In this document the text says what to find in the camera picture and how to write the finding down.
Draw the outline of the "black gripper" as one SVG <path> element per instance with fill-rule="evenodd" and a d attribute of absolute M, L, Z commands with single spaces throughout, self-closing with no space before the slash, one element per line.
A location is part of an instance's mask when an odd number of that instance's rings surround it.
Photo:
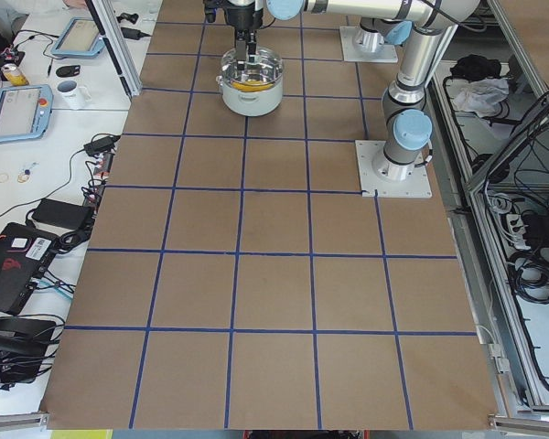
<path fill-rule="evenodd" d="M 263 0 L 229 0 L 222 5 L 226 23 L 234 28 L 236 68 L 245 70 L 246 62 L 255 63 L 256 34 L 263 25 Z"/>

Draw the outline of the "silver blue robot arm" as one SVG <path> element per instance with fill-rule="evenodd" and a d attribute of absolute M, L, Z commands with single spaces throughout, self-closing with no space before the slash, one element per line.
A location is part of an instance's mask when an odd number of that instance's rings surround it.
<path fill-rule="evenodd" d="M 415 159 L 431 137 L 432 123 L 422 110 L 425 84 L 433 65 L 441 60 L 444 33 L 466 20 L 477 1 L 205 1 L 206 21 L 224 11 L 226 24 L 234 29 L 235 57 L 239 66 L 255 52 L 256 33 L 263 25 L 263 10 L 278 20 L 300 12 L 355 15 L 413 25 L 393 82 L 382 97 L 388 132 L 383 150 L 371 161 L 375 174 L 388 181 L 404 181 L 415 168 Z"/>

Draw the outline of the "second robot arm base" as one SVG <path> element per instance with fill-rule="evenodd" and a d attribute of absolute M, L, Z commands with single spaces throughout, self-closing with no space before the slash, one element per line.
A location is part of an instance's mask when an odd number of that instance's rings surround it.
<path fill-rule="evenodd" d="M 389 34 L 398 23 L 390 20 L 362 17 L 357 26 L 339 28 L 343 60 L 348 62 L 396 63 L 394 44 Z"/>

